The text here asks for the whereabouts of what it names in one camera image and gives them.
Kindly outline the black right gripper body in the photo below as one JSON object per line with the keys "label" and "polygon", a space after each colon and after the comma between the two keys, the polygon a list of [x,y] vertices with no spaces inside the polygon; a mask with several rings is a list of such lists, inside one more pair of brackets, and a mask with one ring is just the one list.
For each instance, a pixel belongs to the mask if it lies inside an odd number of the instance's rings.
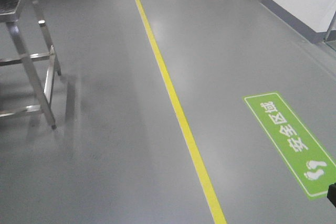
{"label": "black right gripper body", "polygon": [[336,183],[329,185],[327,198],[336,207]]}

